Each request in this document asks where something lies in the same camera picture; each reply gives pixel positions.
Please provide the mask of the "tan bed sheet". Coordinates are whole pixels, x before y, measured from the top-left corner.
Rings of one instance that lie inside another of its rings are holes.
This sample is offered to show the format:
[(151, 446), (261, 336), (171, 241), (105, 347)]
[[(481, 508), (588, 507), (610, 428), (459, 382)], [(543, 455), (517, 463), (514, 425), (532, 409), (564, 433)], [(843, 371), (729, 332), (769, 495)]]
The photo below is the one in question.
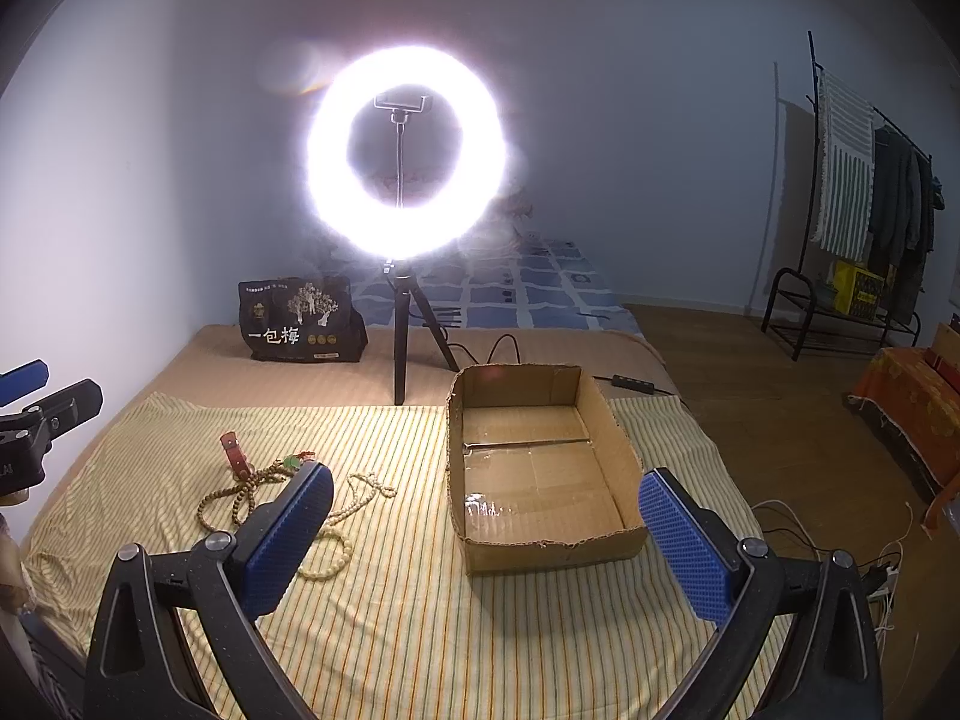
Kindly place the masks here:
[[(649, 380), (673, 394), (677, 385), (651, 343), (622, 332), (564, 328), (462, 328), (451, 333), (460, 366), (567, 364), (602, 379)], [(236, 327), (207, 325), (135, 397), (139, 405), (155, 392), (194, 405), (229, 406), (391, 406), (394, 403), (394, 332), (368, 330), (363, 358), (351, 362), (262, 362)]]

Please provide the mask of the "black printed snack bag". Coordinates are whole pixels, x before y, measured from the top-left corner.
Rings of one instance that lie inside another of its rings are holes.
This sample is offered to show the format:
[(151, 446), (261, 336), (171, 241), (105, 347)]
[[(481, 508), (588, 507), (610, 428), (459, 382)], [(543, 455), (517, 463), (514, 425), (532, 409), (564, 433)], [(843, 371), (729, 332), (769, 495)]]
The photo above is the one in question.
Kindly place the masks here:
[(358, 362), (368, 344), (345, 277), (238, 284), (239, 328), (256, 361)]

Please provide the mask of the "yellow striped cloth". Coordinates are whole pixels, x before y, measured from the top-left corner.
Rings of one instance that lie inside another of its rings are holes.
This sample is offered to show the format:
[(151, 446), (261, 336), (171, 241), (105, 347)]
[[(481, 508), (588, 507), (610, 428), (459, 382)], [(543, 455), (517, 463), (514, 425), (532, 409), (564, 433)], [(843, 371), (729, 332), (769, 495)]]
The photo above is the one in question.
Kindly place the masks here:
[(438, 406), (205, 408), (155, 394), (32, 525), (26, 571), (65, 644), (88, 646), (121, 546), (199, 539), (200, 498), (228, 483), (224, 433), (259, 463), (311, 450), (337, 478), (381, 483), (343, 528), (350, 564), (297, 578), (260, 621), (320, 717), (647, 718), (708, 642), (654, 544), (569, 571), (467, 574)]

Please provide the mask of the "orange patterned cloth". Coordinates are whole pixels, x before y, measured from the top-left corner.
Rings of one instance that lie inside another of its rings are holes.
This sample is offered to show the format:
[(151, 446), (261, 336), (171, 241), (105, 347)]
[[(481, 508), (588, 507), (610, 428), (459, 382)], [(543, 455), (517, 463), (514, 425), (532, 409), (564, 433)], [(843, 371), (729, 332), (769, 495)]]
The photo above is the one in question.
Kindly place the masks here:
[(958, 497), (958, 316), (937, 325), (928, 348), (877, 351), (846, 401), (870, 406), (907, 441), (935, 491), (924, 522), (937, 530)]

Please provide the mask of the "open cardboard box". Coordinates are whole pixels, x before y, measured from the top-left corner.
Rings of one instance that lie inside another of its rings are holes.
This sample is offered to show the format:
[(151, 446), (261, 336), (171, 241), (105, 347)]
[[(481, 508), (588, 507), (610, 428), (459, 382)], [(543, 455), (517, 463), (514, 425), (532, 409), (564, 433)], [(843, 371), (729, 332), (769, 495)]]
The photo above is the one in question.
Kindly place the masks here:
[(522, 574), (640, 554), (643, 468), (578, 366), (483, 364), (448, 396), (449, 514), (470, 575)]

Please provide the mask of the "black tripod stand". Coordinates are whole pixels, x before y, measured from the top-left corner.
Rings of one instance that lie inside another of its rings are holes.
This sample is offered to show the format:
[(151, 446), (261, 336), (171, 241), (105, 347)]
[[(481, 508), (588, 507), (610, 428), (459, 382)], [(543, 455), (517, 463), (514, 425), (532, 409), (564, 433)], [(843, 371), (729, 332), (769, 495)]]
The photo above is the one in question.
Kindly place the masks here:
[(449, 371), (459, 372), (459, 362), (455, 360), (444, 328), (439, 325), (436, 314), (416, 281), (415, 273), (408, 263), (389, 262), (384, 273), (394, 290), (394, 403), (404, 405), (407, 396), (407, 362), (409, 362), (410, 304), (415, 302), (420, 316), (430, 330), (439, 353), (443, 356)]

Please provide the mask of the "yellow box on rack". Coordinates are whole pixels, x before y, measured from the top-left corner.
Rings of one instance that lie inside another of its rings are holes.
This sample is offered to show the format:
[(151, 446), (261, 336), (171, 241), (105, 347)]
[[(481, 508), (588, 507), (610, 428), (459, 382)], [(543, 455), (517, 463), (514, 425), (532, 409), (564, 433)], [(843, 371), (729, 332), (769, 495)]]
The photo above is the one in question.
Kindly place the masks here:
[(835, 290), (833, 309), (838, 314), (862, 320), (875, 317), (884, 296), (884, 278), (846, 260), (835, 260), (830, 283)]

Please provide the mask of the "phone holder clamp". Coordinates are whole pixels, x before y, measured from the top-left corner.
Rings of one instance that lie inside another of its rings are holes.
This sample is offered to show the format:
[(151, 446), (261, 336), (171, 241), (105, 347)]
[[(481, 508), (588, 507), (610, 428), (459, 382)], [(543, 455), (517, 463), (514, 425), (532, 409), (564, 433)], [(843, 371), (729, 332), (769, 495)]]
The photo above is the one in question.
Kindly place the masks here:
[(405, 127), (414, 115), (427, 114), (433, 109), (433, 98), (429, 94), (421, 94), (415, 103), (410, 103), (410, 101), (391, 101), (386, 96), (377, 96), (373, 107), (375, 110), (385, 110), (396, 127)]

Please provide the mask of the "striped hanging towel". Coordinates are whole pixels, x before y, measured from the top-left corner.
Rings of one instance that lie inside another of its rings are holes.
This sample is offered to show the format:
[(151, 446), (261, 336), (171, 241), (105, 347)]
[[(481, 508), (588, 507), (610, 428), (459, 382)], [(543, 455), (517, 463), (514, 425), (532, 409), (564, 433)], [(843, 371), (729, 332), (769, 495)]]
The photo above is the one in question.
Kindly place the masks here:
[(812, 242), (861, 262), (874, 199), (874, 106), (822, 68), (818, 72), (817, 222)]

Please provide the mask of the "blue checkered blanket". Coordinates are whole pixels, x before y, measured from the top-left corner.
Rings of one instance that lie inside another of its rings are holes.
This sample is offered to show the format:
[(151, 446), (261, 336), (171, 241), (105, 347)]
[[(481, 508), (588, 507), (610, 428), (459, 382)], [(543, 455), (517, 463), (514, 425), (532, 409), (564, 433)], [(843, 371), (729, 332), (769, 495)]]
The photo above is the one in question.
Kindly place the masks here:
[(415, 262), (413, 273), (444, 327), (640, 331), (578, 244), (537, 232), (500, 250), (452, 244)]

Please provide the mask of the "dark hanging clothes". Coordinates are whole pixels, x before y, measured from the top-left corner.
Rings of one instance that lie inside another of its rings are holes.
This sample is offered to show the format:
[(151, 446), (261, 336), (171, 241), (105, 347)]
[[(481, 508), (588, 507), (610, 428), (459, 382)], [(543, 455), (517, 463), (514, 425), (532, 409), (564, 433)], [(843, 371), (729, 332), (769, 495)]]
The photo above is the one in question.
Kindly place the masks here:
[(931, 161), (898, 130), (874, 132), (874, 192), (867, 268), (887, 282), (885, 310), (910, 323), (934, 249), (935, 200)]

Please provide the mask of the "black clothes rack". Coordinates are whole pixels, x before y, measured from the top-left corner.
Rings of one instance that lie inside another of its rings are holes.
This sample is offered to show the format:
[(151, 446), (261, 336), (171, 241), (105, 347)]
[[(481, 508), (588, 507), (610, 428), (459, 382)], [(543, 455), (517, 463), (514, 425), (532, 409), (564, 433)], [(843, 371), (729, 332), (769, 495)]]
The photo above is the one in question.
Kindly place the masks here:
[(805, 355), (872, 356), (914, 346), (916, 310), (935, 216), (944, 210), (932, 156), (892, 117), (811, 60), (811, 185), (793, 265), (776, 270), (760, 330), (791, 361)]

